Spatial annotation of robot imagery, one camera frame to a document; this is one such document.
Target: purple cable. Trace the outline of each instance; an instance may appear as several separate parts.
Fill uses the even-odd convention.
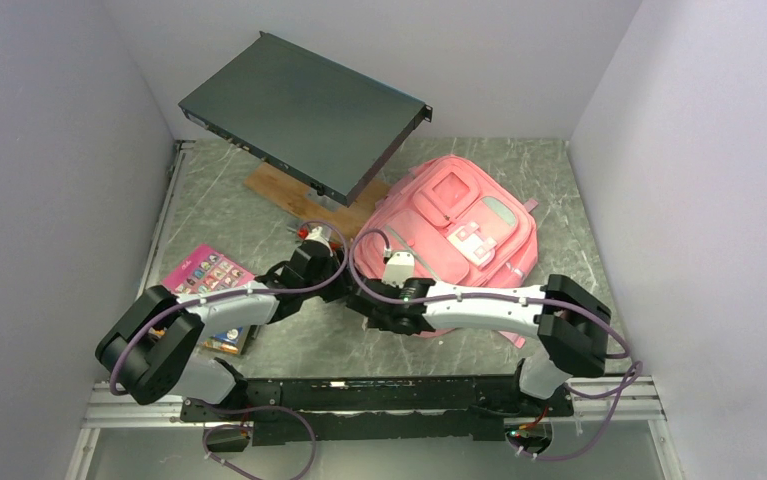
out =
[[[328,227],[330,230],[336,232],[336,235],[339,236],[339,240],[342,242],[342,245],[345,247],[346,249],[345,251],[347,252],[348,244],[345,241],[345,236],[342,235],[342,232],[336,229],[336,227],[324,221],[312,220],[312,221],[304,222],[301,225],[301,228],[305,227],[306,225],[309,225],[310,223],[320,223],[321,225],[324,225],[325,227]],[[324,280],[318,285],[313,285],[311,287],[305,287],[305,288],[260,288],[260,289],[254,289],[250,293],[251,294],[279,294],[279,293],[313,292],[315,290],[324,288],[327,285],[330,285],[331,283],[333,283],[337,278],[339,278],[342,272],[345,271],[346,265],[347,265],[347,262],[342,262],[339,265],[339,268],[336,270],[336,273],[334,273],[330,278],[328,278],[327,280]],[[121,355],[118,356],[118,360],[115,362],[115,366],[112,368],[112,374],[109,377],[109,392],[112,393],[112,395],[118,395],[118,396],[127,394],[126,390],[118,389],[118,377],[121,375],[121,370],[124,368],[124,362],[127,360],[127,357],[130,355],[133,349],[136,348],[136,345],[139,343],[139,341],[141,341],[141,339],[144,338],[144,336],[147,335],[148,332],[150,332],[151,328],[159,324],[159,322],[167,318],[172,313],[178,312],[187,307],[198,305],[202,299],[206,299],[207,302],[214,302],[216,300],[223,300],[225,298],[231,298],[231,297],[242,296],[242,295],[248,295],[248,291],[235,289],[235,290],[227,290],[225,292],[214,293],[212,295],[206,295],[203,297],[195,298],[193,300],[180,302],[177,305],[174,305],[173,307],[168,308],[167,310],[163,310],[162,312],[157,314],[155,317],[150,319],[147,323],[144,324],[141,330],[136,332],[136,334],[133,336],[133,339],[130,340],[127,346],[124,347],[124,350],[121,352]]]
[[[624,376],[622,377],[622,381],[619,383],[619,386],[615,390],[612,391],[613,393],[615,393],[616,398],[615,398],[615,400],[613,400],[613,404],[610,405],[610,410],[607,412],[607,416],[604,417],[604,421],[601,422],[601,426],[598,427],[598,431],[595,432],[595,436],[592,437],[589,440],[589,442],[586,445],[583,446],[583,448],[581,448],[580,450],[578,450],[578,451],[576,451],[574,453],[568,453],[568,454],[564,454],[564,455],[556,455],[556,456],[553,456],[553,457],[543,457],[541,455],[532,454],[530,452],[522,452],[522,453],[526,454],[531,459],[539,460],[539,461],[543,461],[543,462],[563,462],[563,461],[566,461],[566,460],[572,460],[574,458],[577,458],[577,457],[585,454],[589,450],[591,450],[592,447],[594,447],[595,444],[598,443],[598,441],[604,435],[604,432],[607,431],[607,426],[610,425],[610,420],[613,419],[613,415],[616,413],[616,407],[619,404],[619,399],[621,398],[622,391],[624,391],[625,388],[630,386],[630,384],[635,382],[636,379],[639,378],[639,375],[641,373],[642,373],[642,362],[641,361],[633,362],[633,364],[631,364],[630,368],[627,369],[627,372],[625,372]],[[570,389],[568,386],[566,386],[566,388],[569,391],[571,391],[571,392],[573,392],[573,393],[575,393],[577,395],[580,395],[576,391]],[[609,396],[609,392],[608,392],[608,394],[580,395],[580,396],[582,396],[584,398],[604,398],[604,397]],[[509,443],[510,446],[513,447],[513,450],[518,452],[518,447],[513,445],[513,443],[510,442],[509,439],[507,439],[507,443]]]
[[[355,257],[355,251],[357,248],[357,245],[359,245],[359,242],[365,238],[367,235],[376,233],[383,237],[383,239],[386,242],[386,245],[388,247],[389,245],[389,238],[386,236],[386,234],[379,229],[369,229],[362,233],[360,233],[356,240],[354,240],[354,244],[351,247],[351,249],[348,252],[348,270],[351,272],[351,275],[354,277],[354,281],[356,281],[357,285],[364,291],[366,294],[368,294],[371,298],[383,302],[383,303],[389,303],[392,305],[414,305],[418,303],[432,303],[432,302],[444,302],[448,300],[458,300],[459,298],[456,295],[437,295],[435,297],[425,297],[425,298],[416,298],[413,300],[400,300],[395,298],[389,298],[384,297],[383,295],[380,295],[377,292],[374,292],[370,288],[368,288],[365,283],[362,281],[362,277],[360,277],[359,272],[357,272],[356,269],[356,263],[354,261]],[[483,292],[469,292],[469,293],[463,293],[462,298],[489,298],[494,300],[503,300],[507,302],[513,302],[518,303],[519,297],[515,295],[504,295],[501,293],[483,293]],[[615,358],[627,358],[630,356],[630,345],[628,345],[627,341],[625,341],[624,338],[619,335],[619,332],[617,332],[613,327],[611,327],[607,322],[601,320],[597,315],[590,312],[589,310],[586,310],[583,307],[580,307],[578,305],[575,305],[573,303],[569,302],[563,302],[561,300],[553,300],[550,298],[528,298],[527,301],[529,303],[535,303],[538,305],[550,305],[552,307],[562,308],[565,310],[571,310],[575,313],[578,313],[580,315],[583,315],[588,320],[590,320],[595,325],[598,325],[601,327],[604,331],[607,332],[607,334],[613,339],[615,339],[616,342],[618,342],[619,345],[621,345],[622,349],[624,349],[624,352],[622,353],[611,353],[607,354],[607,358],[615,359]]]
[[[219,413],[222,415],[241,415],[245,413],[271,410],[271,411],[288,413],[289,415],[297,418],[303,424],[304,428],[306,428],[307,433],[309,433],[309,440],[311,442],[312,451],[309,454],[309,460],[307,460],[306,465],[304,465],[304,468],[300,471],[300,473],[292,477],[290,480],[299,480],[300,478],[302,478],[304,475],[306,475],[309,472],[310,468],[312,468],[312,463],[315,461],[315,452],[317,450],[317,445],[315,441],[315,432],[312,431],[312,425],[310,425],[309,422],[302,415],[298,414],[294,410],[286,408],[286,407],[277,406],[277,405],[265,405],[262,407],[242,408],[239,410],[226,410],[226,409],[217,408],[214,405],[204,402],[203,400],[197,400],[197,399],[190,399],[190,400],[192,400],[195,403],[198,403],[199,405],[205,407],[208,410],[211,410],[215,413]],[[212,460],[215,460],[221,466],[227,467],[230,470],[238,473],[239,475],[249,478],[250,480],[263,480],[260,477],[257,477],[256,475],[253,475],[251,473],[248,473],[242,470],[236,464],[226,461],[225,459],[219,457],[218,455],[212,453],[209,450],[209,445],[207,443],[207,440],[209,440],[209,436],[219,430],[230,430],[230,429],[247,430],[248,428],[244,426],[240,426],[240,425],[231,424],[231,423],[218,425],[217,427],[210,428],[203,435],[203,451],[206,452],[206,456]]]

